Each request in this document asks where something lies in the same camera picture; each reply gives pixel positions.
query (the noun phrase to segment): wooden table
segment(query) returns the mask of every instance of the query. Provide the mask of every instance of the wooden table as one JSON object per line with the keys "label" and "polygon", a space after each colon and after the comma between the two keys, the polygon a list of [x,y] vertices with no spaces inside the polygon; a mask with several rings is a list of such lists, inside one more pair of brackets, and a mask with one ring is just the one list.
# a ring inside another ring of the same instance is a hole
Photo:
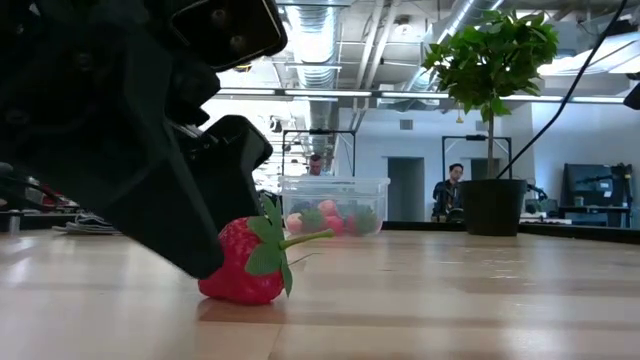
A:
{"label": "wooden table", "polygon": [[0,238],[2,360],[631,360],[640,248],[387,232],[292,248],[292,298],[237,307],[120,237]]}

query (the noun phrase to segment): black robotic arm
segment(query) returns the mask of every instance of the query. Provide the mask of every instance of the black robotic arm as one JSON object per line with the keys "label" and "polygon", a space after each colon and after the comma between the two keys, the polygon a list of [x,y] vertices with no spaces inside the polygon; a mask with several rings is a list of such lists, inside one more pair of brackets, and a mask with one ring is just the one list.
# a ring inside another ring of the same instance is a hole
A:
{"label": "black robotic arm", "polygon": [[[0,161],[209,276],[223,261],[218,229],[262,212],[251,171],[273,149],[238,116],[198,131],[200,106],[220,88],[215,71],[286,45],[273,3],[231,3],[0,0]],[[256,51],[255,26],[207,22],[241,18],[238,6],[275,16],[263,33],[278,41]],[[191,28],[173,22],[180,13]]]}

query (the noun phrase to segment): ventilation duct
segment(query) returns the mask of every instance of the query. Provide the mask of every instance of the ventilation duct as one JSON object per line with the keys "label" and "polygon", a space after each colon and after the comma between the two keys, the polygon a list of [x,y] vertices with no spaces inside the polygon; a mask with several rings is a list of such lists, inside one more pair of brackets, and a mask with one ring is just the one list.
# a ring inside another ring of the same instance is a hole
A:
{"label": "ventilation duct", "polygon": [[[338,7],[287,6],[285,7],[292,37],[295,61],[302,64],[333,63],[337,56]],[[300,66],[298,81],[305,89],[335,88],[336,69],[322,66]],[[310,101],[311,129],[337,129],[338,103]],[[312,136],[311,148],[325,158],[325,168],[331,168],[336,137]]]}
{"label": "ventilation duct", "polygon": [[[451,15],[445,20],[446,25],[440,35],[436,36],[435,43],[443,43],[448,37],[468,25],[478,24],[482,20],[485,11],[495,10],[504,0],[457,0],[451,9]],[[435,82],[435,74],[427,72],[420,67],[407,81],[403,91],[425,92],[431,90]],[[416,100],[404,100],[395,104],[386,105],[385,108],[398,111],[422,110],[427,105]]]}

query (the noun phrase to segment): strawberry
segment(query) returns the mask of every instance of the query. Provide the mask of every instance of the strawberry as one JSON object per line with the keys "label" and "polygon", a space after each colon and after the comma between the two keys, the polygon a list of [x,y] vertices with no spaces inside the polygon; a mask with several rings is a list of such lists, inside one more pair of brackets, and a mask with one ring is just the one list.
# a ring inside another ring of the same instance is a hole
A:
{"label": "strawberry", "polygon": [[333,200],[325,200],[321,202],[318,204],[318,210],[320,210],[324,216],[340,216],[338,213],[338,206]]}
{"label": "strawberry", "polygon": [[379,230],[380,224],[373,209],[365,207],[358,209],[355,214],[347,218],[346,231],[354,236],[369,235]]}
{"label": "strawberry", "polygon": [[293,277],[285,250],[308,240],[331,237],[333,231],[284,239],[282,209],[266,195],[261,197],[264,216],[236,219],[222,229],[218,239],[224,263],[208,279],[198,281],[206,296],[243,305],[264,305],[286,290],[291,294]]}
{"label": "strawberry", "polygon": [[305,233],[314,233],[329,228],[327,219],[318,209],[303,211],[300,220],[302,221],[302,231]]}
{"label": "strawberry", "polygon": [[340,236],[344,232],[344,220],[338,216],[327,216],[327,226]]}
{"label": "strawberry", "polygon": [[302,232],[302,220],[300,220],[301,216],[302,214],[298,213],[287,216],[287,221],[285,222],[287,224],[287,230],[289,230],[289,232],[293,235],[300,234]]}

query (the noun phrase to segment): plastic container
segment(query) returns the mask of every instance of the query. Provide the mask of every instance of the plastic container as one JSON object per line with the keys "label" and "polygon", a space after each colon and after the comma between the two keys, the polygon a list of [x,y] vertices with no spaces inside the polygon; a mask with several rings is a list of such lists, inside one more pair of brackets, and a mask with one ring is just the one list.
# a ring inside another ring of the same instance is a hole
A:
{"label": "plastic container", "polygon": [[388,178],[280,177],[285,227],[293,235],[329,228],[337,236],[377,234],[387,213],[389,183]]}

